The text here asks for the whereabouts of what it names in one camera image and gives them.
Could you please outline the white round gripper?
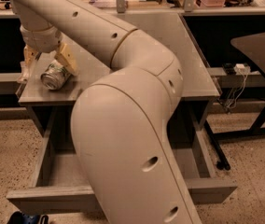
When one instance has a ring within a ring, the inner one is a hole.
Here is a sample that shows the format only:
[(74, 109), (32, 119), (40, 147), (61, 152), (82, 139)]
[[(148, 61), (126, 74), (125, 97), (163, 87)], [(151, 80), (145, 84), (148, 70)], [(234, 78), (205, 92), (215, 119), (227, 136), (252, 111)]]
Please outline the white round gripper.
[(30, 31), (21, 26), (21, 34), (26, 44), (23, 55), (27, 66), (31, 65), (39, 52), (51, 53), (56, 49), (54, 58), (70, 74), (74, 76), (78, 74), (76, 58), (70, 47), (66, 43), (61, 43), (63, 35), (57, 28), (50, 27), (43, 31)]

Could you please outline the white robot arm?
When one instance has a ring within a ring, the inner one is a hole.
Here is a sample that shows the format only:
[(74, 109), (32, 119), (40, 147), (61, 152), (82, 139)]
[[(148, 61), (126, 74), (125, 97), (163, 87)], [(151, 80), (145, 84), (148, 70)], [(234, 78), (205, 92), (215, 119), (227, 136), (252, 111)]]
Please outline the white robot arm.
[(12, 0), (111, 68), (72, 110), (79, 161), (110, 224), (202, 224), (167, 124), (183, 90), (176, 56), (152, 36), (80, 0)]

